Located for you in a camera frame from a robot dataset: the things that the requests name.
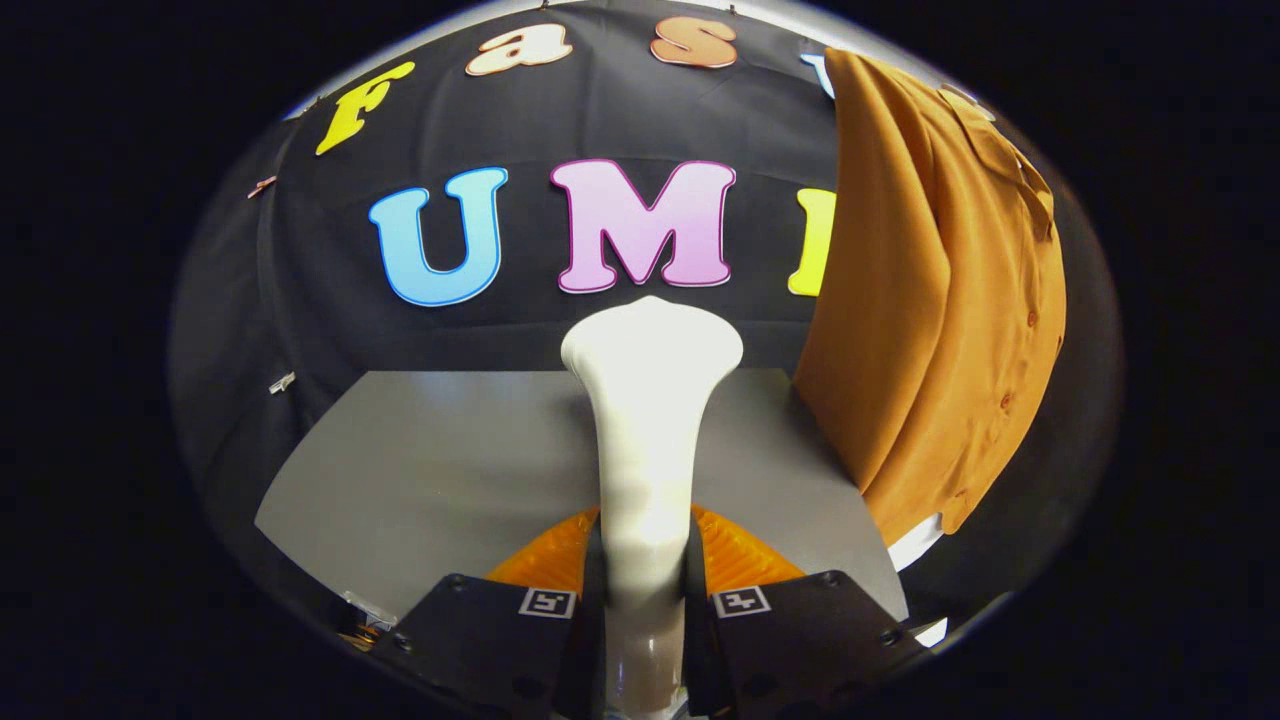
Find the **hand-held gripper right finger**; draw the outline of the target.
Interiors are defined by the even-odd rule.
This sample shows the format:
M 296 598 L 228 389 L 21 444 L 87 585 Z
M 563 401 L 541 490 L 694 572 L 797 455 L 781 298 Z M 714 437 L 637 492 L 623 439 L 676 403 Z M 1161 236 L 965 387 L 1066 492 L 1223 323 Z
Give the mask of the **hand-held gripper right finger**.
M 847 573 L 805 574 L 692 506 L 684 556 L 684 688 L 705 719 L 840 719 L 925 660 Z

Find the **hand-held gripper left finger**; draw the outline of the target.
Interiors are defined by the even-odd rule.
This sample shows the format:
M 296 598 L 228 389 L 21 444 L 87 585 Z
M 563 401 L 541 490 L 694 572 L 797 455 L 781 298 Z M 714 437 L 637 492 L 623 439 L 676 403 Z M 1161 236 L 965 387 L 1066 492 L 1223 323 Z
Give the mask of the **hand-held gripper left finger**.
M 599 510 L 577 512 L 489 577 L 443 577 L 385 634 L 385 665 L 448 719 L 603 719 L 604 570 Z

